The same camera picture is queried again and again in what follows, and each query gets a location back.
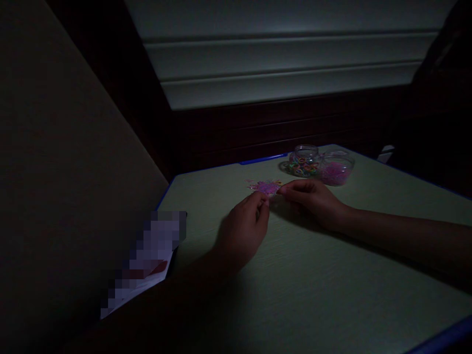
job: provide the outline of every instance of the forearm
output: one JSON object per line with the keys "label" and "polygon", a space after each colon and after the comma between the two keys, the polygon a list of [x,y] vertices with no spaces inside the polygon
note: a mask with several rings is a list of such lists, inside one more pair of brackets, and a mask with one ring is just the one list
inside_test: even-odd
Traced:
{"label": "forearm", "polygon": [[470,281],[471,227],[352,209],[342,233]]}
{"label": "forearm", "polygon": [[152,339],[162,349],[172,345],[207,297],[242,267],[211,250],[102,320],[93,330],[66,346],[65,352],[124,349]]}

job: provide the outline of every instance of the hand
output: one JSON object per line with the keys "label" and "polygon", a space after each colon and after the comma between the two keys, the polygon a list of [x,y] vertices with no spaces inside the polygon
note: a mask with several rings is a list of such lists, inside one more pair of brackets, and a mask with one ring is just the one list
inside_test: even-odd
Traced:
{"label": "hand", "polygon": [[331,231],[342,232],[344,222],[353,210],[315,179],[293,180],[283,185],[277,193],[283,195],[295,210],[300,211],[302,207],[308,209],[321,226]]}
{"label": "hand", "polygon": [[232,258],[239,267],[245,266],[266,236],[268,221],[269,198],[254,192],[223,220],[213,250]]}

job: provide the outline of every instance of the table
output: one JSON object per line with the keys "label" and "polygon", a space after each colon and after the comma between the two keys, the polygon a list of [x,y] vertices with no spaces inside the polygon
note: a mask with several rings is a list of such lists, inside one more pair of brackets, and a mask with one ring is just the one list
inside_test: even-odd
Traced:
{"label": "table", "polygon": [[[355,152],[346,204],[472,225],[472,202]],[[222,218],[252,193],[245,179],[295,177],[287,157],[177,176],[159,210],[186,210],[179,269],[213,245]],[[472,296],[415,267],[331,236],[282,208],[257,255],[212,299],[183,349],[220,353],[405,353],[472,315]]]}

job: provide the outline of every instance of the wall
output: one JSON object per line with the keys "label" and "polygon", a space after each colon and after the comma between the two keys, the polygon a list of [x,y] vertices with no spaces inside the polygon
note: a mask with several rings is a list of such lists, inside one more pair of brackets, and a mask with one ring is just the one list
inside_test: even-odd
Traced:
{"label": "wall", "polygon": [[409,84],[455,0],[126,0],[174,110]]}
{"label": "wall", "polygon": [[167,182],[46,3],[0,14],[1,342],[38,351],[98,319]]}

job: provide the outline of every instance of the left hand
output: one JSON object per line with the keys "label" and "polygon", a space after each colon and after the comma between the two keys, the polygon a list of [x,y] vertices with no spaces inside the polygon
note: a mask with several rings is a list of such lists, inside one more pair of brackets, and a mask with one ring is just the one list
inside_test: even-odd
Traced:
{"label": "left hand", "polygon": [[213,250],[230,257],[239,267],[245,266],[266,236],[268,221],[269,198],[264,193],[254,192],[223,220]]}

